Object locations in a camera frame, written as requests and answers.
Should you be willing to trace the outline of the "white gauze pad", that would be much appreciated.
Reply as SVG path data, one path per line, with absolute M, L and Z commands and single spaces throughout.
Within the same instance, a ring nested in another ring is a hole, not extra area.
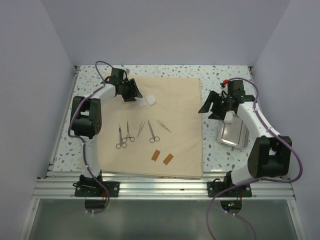
M 233 112 L 227 111 L 224 116 L 223 123 L 224 124 L 231 124 L 232 122 L 233 122 Z
M 148 96 L 145 97 L 145 99 L 146 99 L 146 102 L 147 102 L 150 106 L 152 106 L 152 105 L 154 105 L 154 104 L 156 103 L 156 98 L 155 98 L 154 95 L 148 95 Z
M 140 108 L 143 108 L 143 107 L 148 105 L 148 103 L 147 103 L 147 101 L 146 101 L 146 99 L 144 97 L 143 98 L 137 98 L 136 101 L 137 101 L 138 106 Z

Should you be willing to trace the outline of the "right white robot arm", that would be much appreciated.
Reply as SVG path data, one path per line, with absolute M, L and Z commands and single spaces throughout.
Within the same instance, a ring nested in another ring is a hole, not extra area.
M 236 77 L 224 80 L 221 92 L 212 90 L 198 111 L 210 113 L 209 119 L 224 123 L 231 123 L 232 117 L 238 116 L 255 137 L 246 165 L 228 172 L 223 179 L 223 192 L 231 197 L 241 190 L 240 184 L 286 175 L 291 158 L 291 139 L 273 130 L 262 114 L 258 96 L 246 93 L 245 81 Z

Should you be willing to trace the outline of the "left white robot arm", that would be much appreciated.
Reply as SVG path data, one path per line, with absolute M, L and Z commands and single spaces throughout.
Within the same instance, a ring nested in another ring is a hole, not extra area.
M 67 134 L 79 139 L 82 146 L 84 170 L 80 184 L 86 186 L 92 196 L 103 193 L 102 170 L 98 160 L 98 134 L 102 129 L 102 105 L 121 96 L 124 102 L 142 98 L 136 81 L 128 78 L 127 72 L 112 68 L 107 77 L 101 78 L 101 86 L 86 96 L 77 95 L 72 99 L 71 116 Z

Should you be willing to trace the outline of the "steel tweezers middle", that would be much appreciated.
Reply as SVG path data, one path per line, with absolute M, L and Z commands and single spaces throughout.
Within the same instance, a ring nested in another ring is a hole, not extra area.
M 139 137 L 139 135 L 140 135 L 140 133 L 141 133 L 144 125 L 145 125 L 145 121 L 141 121 L 140 126 L 139 126 L 139 129 L 138 129 L 137 137 Z

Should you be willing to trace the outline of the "steel tweezers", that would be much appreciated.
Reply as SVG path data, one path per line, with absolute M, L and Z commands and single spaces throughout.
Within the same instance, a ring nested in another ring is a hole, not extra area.
M 171 133 L 171 131 L 164 125 L 164 123 L 162 123 L 160 120 L 156 121 L 161 127 L 163 127 L 165 130 L 167 130 L 168 132 Z
M 145 125 L 145 121 L 141 121 L 140 126 L 139 126 L 139 129 L 138 129 L 137 137 L 139 137 L 139 135 L 140 135 L 140 133 L 141 133 L 144 125 Z

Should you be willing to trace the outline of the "steel tweezers right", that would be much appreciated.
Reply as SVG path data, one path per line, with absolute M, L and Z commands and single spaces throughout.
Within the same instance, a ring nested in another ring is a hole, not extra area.
M 171 131 L 164 125 L 164 123 L 162 123 L 160 120 L 156 121 L 161 127 L 163 127 L 165 130 L 167 130 L 168 132 L 171 133 Z

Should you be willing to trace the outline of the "beige cloth drape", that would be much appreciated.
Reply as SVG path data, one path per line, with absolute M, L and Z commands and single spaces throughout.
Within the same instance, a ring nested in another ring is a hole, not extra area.
M 201 82 L 188 77 L 135 78 L 143 98 L 154 104 L 101 104 L 97 159 L 105 172 L 200 178 L 203 175 Z

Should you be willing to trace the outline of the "steel scissors centre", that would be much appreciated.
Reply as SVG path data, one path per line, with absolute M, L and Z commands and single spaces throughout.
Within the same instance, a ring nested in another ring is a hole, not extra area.
M 149 127 L 150 134 L 151 134 L 151 137 L 150 137 L 150 139 L 149 139 L 149 142 L 150 142 L 150 143 L 159 142 L 159 141 L 160 141 L 160 137 L 159 137 L 159 136 L 156 136 L 156 135 L 154 134 L 154 131 L 153 131 L 153 128 L 152 128 L 152 125 L 151 125 L 150 121 L 148 120 L 147 123 L 148 123 L 148 127 Z

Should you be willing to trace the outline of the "steel scissors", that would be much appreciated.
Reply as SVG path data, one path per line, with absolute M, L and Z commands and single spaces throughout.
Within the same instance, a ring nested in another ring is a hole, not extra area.
M 118 126 L 118 137 L 119 142 L 115 145 L 116 149 L 126 148 L 127 143 L 124 141 L 124 138 L 122 137 L 122 130 L 120 125 Z
M 149 142 L 150 142 L 150 143 L 159 142 L 159 141 L 160 141 L 160 137 L 159 137 L 159 136 L 156 136 L 156 135 L 154 134 L 154 131 L 153 131 L 153 128 L 152 128 L 152 125 L 151 125 L 150 121 L 148 120 L 147 123 L 148 123 L 148 127 L 149 127 L 150 134 L 151 134 L 151 137 L 150 137 L 150 139 L 149 139 Z

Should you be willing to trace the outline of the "steel scissors far left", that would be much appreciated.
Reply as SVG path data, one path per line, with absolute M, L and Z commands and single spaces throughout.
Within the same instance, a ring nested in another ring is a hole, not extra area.
M 115 145 L 116 149 L 126 148 L 127 143 L 124 141 L 124 138 L 122 137 L 122 130 L 120 125 L 118 126 L 118 137 L 119 142 Z

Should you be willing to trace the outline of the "brown plaster left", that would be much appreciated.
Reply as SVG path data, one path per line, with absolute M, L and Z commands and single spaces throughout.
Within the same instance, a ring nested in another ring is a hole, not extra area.
M 151 160 L 154 161 L 154 162 L 156 162 L 157 159 L 158 159 L 158 157 L 159 157 L 159 155 L 160 155 L 160 153 L 161 153 L 161 152 L 156 149 L 156 150 L 154 151 L 152 157 L 151 157 Z

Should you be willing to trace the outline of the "brown plaster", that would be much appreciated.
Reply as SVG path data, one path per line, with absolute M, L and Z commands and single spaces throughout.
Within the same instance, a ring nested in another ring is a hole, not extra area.
M 154 161 L 154 162 L 156 162 L 157 159 L 158 159 L 158 157 L 159 157 L 159 155 L 160 155 L 160 153 L 161 153 L 161 152 L 156 149 L 156 150 L 154 151 L 152 157 L 151 157 L 151 160 Z
M 163 163 L 167 166 L 173 158 L 174 158 L 174 156 L 170 153 L 170 154 L 168 154 L 167 157 L 163 160 Z

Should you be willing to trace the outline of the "brown plaster right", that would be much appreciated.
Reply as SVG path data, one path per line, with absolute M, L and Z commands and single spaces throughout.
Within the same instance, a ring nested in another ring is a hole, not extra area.
M 163 163 L 167 166 L 173 158 L 174 158 L 174 156 L 170 153 L 170 154 L 168 154 L 167 157 L 163 160 Z

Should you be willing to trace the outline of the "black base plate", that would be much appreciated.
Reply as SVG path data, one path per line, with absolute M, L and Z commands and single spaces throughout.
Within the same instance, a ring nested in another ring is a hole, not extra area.
M 75 187 L 74 195 L 76 197 L 110 197 L 117 198 L 120 191 L 120 182 L 118 181 L 102 181 L 104 187 L 94 181 L 92 178 L 85 180 L 84 183 L 80 181 L 72 184 Z
M 232 184 L 230 186 L 226 186 L 220 178 L 208 181 L 206 186 L 207 194 L 210 198 L 250 198 L 253 196 L 250 185 L 235 186 Z

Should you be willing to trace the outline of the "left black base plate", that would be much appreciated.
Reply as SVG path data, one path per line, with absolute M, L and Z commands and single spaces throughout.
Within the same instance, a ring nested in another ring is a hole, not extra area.
M 120 182 L 118 181 L 102 181 L 104 187 L 94 181 L 92 178 L 85 180 L 84 183 L 80 181 L 72 184 L 75 187 L 74 195 L 76 197 L 110 197 L 117 198 L 120 191 Z

